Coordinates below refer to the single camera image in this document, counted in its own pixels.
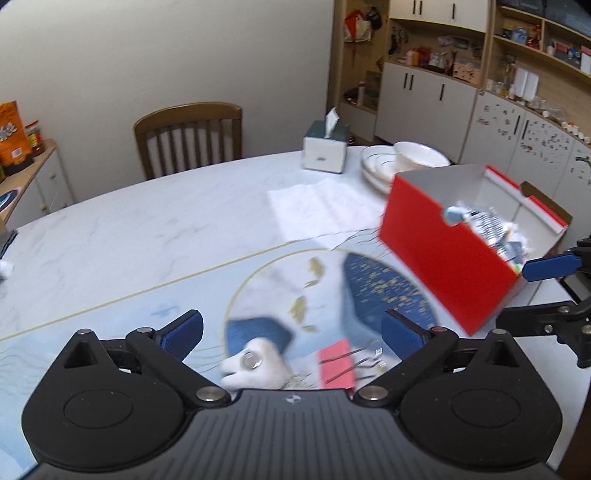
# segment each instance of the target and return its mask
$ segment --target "white glove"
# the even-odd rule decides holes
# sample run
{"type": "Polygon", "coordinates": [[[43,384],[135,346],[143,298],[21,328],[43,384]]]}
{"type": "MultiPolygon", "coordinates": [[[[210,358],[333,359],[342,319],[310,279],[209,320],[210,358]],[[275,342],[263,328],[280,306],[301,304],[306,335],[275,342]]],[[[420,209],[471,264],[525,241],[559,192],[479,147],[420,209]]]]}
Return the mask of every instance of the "white glove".
{"type": "Polygon", "coordinates": [[[266,338],[255,338],[244,350],[220,363],[222,387],[226,390],[264,388],[279,390],[291,378],[283,357],[275,345],[266,338]]]}

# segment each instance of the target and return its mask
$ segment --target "logo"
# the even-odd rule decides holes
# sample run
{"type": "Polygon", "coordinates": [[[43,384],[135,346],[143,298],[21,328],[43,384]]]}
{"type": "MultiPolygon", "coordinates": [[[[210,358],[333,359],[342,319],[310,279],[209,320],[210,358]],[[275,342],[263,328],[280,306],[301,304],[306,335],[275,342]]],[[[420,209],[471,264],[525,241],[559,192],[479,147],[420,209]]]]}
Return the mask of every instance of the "logo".
{"type": "Polygon", "coordinates": [[[299,403],[302,400],[303,400],[302,397],[300,397],[299,395],[296,395],[294,393],[292,393],[289,397],[285,398],[285,401],[287,403],[291,403],[292,405],[295,405],[296,403],[299,403]]]}

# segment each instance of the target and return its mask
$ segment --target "cabinet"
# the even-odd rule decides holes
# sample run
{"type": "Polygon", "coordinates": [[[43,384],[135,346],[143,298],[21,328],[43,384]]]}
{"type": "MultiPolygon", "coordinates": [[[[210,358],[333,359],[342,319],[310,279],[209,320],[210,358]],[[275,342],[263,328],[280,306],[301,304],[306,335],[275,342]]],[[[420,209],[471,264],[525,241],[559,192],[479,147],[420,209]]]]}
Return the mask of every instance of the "cabinet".
{"type": "Polygon", "coordinates": [[[443,23],[485,32],[488,0],[391,0],[390,18],[443,23]]]}
{"type": "Polygon", "coordinates": [[[525,109],[488,92],[480,92],[461,163],[490,165],[507,173],[524,125],[525,109]]]}
{"type": "Polygon", "coordinates": [[[573,216],[560,249],[575,247],[591,233],[591,149],[575,142],[553,200],[573,216]]]}
{"type": "Polygon", "coordinates": [[[488,26],[488,1],[447,0],[440,2],[438,22],[486,32],[488,26]]]}
{"type": "Polygon", "coordinates": [[[48,213],[48,206],[45,204],[37,184],[31,182],[8,218],[6,228],[8,230],[14,230],[44,217],[48,213]]]}
{"type": "Polygon", "coordinates": [[[369,142],[374,140],[375,113],[367,109],[341,102],[339,105],[340,120],[349,125],[349,132],[369,142]]]}
{"type": "Polygon", "coordinates": [[[390,0],[390,18],[426,20],[423,17],[423,13],[428,11],[426,3],[434,1],[437,2],[437,0],[390,0]]]}
{"type": "Polygon", "coordinates": [[[419,142],[458,162],[474,107],[476,88],[441,75],[426,75],[429,86],[420,105],[424,127],[419,142]]]}
{"type": "Polygon", "coordinates": [[[375,134],[390,143],[418,142],[459,159],[476,88],[403,65],[384,66],[375,134]]]}
{"type": "Polygon", "coordinates": [[[507,175],[517,183],[528,181],[551,197],[575,142],[559,127],[527,112],[507,175]]]}
{"type": "Polygon", "coordinates": [[[409,100],[407,88],[410,70],[403,65],[384,64],[375,134],[390,143],[405,140],[407,126],[403,115],[409,100]]]}

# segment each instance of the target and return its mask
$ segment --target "red box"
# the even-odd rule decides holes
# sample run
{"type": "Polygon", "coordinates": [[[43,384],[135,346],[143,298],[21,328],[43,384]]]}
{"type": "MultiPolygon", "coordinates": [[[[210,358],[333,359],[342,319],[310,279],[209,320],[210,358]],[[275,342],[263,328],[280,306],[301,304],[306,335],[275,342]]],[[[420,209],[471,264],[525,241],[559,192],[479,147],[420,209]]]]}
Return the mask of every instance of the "red box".
{"type": "Polygon", "coordinates": [[[492,167],[456,165],[394,177],[379,237],[472,335],[526,282],[469,226],[444,221],[445,209],[459,201],[493,207],[515,222],[529,258],[548,253],[567,224],[492,167]]]}

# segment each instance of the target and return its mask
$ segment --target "orange snack bag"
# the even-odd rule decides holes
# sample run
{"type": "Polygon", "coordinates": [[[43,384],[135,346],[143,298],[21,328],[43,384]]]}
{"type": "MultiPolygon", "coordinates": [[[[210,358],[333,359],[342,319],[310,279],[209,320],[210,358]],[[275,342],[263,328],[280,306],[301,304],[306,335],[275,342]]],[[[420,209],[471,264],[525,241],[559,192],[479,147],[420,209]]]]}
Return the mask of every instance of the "orange snack bag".
{"type": "Polygon", "coordinates": [[[12,175],[33,163],[17,103],[0,104],[0,165],[12,175]]]}

